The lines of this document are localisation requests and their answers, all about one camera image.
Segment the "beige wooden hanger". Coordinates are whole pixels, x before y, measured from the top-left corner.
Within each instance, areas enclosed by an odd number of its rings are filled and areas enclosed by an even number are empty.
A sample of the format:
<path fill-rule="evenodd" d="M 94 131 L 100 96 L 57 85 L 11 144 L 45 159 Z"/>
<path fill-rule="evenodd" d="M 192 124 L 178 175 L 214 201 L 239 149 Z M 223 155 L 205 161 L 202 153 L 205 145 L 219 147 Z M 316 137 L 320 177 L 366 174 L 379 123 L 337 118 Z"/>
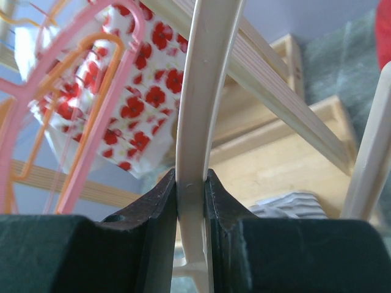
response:
<path fill-rule="evenodd" d="M 369 224 L 390 171 L 390 66 L 381 71 L 363 141 L 356 147 L 336 96 L 308 107 L 251 47 L 252 36 L 240 36 L 243 5 L 197 1 L 188 19 L 175 164 L 185 255 L 174 262 L 173 275 L 192 278 L 199 292 L 215 292 L 205 217 L 210 170 L 247 209 L 259 200 L 304 191 L 317 197 L 327 215 L 322 220 Z M 213 147 L 226 75 L 260 99 L 277 120 Z"/>

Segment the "white black striped tank top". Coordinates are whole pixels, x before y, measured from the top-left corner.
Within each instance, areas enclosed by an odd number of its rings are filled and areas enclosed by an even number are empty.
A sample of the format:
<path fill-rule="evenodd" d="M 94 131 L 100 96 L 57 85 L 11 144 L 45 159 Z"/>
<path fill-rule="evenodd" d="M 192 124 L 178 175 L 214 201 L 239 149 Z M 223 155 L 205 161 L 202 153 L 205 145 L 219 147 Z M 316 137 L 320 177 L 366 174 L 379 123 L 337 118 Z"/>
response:
<path fill-rule="evenodd" d="M 248 210 L 260 218 L 327 219 L 317 197 L 304 191 L 259 200 Z"/>

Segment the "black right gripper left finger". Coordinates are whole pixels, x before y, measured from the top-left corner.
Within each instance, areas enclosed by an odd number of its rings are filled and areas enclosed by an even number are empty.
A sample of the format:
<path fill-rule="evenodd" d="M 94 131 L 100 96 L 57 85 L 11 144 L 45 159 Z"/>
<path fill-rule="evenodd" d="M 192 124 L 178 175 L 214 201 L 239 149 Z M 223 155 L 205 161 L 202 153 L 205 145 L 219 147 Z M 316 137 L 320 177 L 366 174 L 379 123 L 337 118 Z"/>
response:
<path fill-rule="evenodd" d="M 2 215 L 2 292 L 169 292 L 175 172 L 127 207 L 80 215 Z"/>

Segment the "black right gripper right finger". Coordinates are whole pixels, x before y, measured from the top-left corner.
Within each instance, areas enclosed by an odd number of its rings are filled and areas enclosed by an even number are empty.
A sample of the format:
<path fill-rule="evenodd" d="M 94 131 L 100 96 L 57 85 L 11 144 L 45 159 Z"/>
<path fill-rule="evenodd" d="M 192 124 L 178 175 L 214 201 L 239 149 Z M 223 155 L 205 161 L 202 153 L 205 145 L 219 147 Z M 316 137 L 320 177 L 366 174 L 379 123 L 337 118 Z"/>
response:
<path fill-rule="evenodd" d="M 215 292 L 390 291 L 390 256 L 367 222 L 256 217 L 212 170 L 205 217 Z"/>

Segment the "red tank top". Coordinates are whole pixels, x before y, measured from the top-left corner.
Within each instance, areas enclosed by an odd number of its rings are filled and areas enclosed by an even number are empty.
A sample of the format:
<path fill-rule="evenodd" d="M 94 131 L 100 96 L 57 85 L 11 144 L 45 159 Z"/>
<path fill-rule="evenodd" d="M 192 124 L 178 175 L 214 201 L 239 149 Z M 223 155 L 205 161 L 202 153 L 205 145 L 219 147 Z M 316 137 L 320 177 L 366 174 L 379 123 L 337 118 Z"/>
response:
<path fill-rule="evenodd" d="M 390 62 L 391 0 L 380 0 L 375 15 L 376 55 L 380 70 Z"/>

